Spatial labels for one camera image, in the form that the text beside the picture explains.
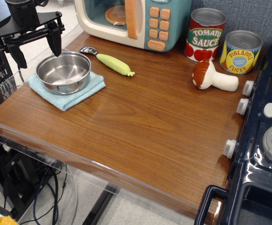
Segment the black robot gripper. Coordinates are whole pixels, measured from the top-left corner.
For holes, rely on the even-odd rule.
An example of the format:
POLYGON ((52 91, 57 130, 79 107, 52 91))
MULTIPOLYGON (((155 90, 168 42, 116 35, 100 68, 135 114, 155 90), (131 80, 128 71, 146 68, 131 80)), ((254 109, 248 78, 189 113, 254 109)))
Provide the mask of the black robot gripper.
MULTIPOLYGON (((64 25, 59 11, 38 13, 37 6, 46 6, 46 0, 7 0, 10 20, 0 28, 0 38, 10 38, 10 42, 23 45, 34 40, 47 38, 56 57, 61 54, 61 34, 64 25)), ((26 59, 15 44, 8 45, 9 53, 19 68, 27 68, 26 59)))

